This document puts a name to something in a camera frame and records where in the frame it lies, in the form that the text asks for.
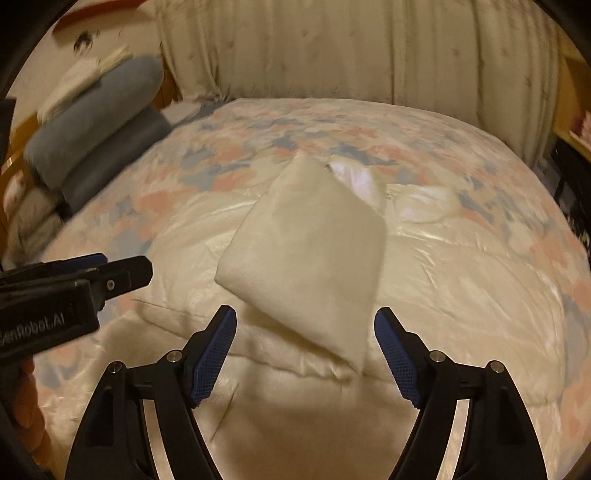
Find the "white comforter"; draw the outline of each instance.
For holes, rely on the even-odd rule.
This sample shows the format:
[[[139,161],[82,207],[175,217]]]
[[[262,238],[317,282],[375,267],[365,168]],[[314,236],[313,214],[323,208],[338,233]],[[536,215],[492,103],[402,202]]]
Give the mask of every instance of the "white comforter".
[[[311,346],[213,281],[217,261],[268,183],[204,193],[153,242],[151,285],[136,308],[104,327],[87,367],[53,400],[50,430],[62,459],[92,389],[115,359],[153,362],[203,329],[221,304],[238,332],[212,396],[195,411],[226,480],[385,479],[417,411],[402,399],[373,334],[363,375]],[[430,349],[456,362],[509,369],[543,439],[549,476],[557,462],[563,390],[562,305],[551,281],[498,238],[457,216],[447,187],[391,184],[384,269],[376,309],[390,306]],[[440,478],[451,478],[467,402],[460,402]],[[147,407],[160,478],[172,478]]]

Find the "wall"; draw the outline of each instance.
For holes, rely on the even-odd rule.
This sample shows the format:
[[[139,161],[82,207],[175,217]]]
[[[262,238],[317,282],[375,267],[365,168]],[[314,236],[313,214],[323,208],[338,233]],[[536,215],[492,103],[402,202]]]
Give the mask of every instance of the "wall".
[[[73,9],[92,3],[96,1],[80,0]],[[9,95],[17,99],[13,128],[37,110],[63,73],[80,56],[102,58],[124,44],[129,45],[135,54],[160,52],[153,0],[148,0],[136,10],[96,17],[55,34],[52,30],[47,32],[29,56],[10,89]],[[74,45],[83,32],[88,32],[92,45],[85,49],[82,43],[83,47],[75,51]]]

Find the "beige curtain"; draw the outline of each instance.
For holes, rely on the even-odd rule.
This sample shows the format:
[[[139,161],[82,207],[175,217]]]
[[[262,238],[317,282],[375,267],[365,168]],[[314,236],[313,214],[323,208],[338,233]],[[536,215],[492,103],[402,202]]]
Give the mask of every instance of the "beige curtain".
[[[450,115],[531,165],[556,102],[556,26],[532,0],[156,0],[185,98],[328,97]]]

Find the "red object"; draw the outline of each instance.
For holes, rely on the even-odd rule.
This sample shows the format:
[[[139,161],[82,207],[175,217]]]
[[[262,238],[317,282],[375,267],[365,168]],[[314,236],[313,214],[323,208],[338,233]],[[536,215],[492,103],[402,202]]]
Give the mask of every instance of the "red object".
[[[119,10],[138,8],[145,1],[146,0],[109,0],[108,2],[88,5],[87,7],[66,13],[57,21],[56,26],[53,27],[53,32],[60,31],[63,28],[66,28],[82,20],[98,17],[99,15],[105,15]]]
[[[570,127],[570,131],[578,136],[581,135],[581,130],[583,129],[583,120],[585,118],[584,113],[578,114],[574,120],[573,125]]]
[[[581,138],[588,144],[591,143],[591,113],[585,112],[583,126],[581,127]]]

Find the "blue folded blanket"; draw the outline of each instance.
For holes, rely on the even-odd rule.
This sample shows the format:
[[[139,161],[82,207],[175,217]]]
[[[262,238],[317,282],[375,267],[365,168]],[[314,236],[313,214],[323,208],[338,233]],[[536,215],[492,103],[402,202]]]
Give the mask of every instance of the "blue folded blanket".
[[[139,56],[105,74],[29,140],[24,157],[50,190],[101,142],[148,106],[164,75],[162,60]]]
[[[61,193],[77,213],[127,165],[171,131],[167,120],[149,106],[96,147],[67,177]]]

